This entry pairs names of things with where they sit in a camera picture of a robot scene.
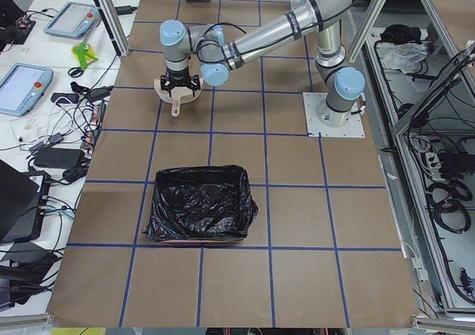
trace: green object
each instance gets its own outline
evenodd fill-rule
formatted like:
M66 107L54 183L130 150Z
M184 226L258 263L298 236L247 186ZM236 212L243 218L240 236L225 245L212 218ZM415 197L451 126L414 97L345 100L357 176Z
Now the green object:
M86 42L80 42L79 44L74 45L71 51L77 56L77 59L79 60L79 66L82 70L86 70L90 64L99 60L99 58L94 55L95 52L91 45Z

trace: power adapter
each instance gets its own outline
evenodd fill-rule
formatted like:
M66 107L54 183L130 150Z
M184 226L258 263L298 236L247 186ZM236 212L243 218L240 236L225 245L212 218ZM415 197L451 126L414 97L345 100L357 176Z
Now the power adapter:
M41 168L69 169L79 166L84 159L81 149L41 148L33 163Z

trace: tablet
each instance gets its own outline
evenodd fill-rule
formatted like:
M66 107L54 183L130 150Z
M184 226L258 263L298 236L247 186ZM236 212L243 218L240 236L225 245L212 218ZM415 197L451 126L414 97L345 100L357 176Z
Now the tablet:
M77 38L84 34L99 17L92 4L68 2L43 28L46 34Z
M53 79L53 71L17 62L0 82L0 113L28 113Z

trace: trash bin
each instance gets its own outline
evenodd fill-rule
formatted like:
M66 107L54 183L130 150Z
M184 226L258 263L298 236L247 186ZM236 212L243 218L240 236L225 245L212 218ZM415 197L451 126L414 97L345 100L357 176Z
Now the trash bin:
M155 178L150 241L241 241L258 213L240 166L164 169Z

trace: computer monitor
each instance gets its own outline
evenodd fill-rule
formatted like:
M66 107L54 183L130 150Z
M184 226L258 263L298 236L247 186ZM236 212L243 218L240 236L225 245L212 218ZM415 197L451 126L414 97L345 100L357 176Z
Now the computer monitor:
M28 211L39 185L0 160L0 240Z

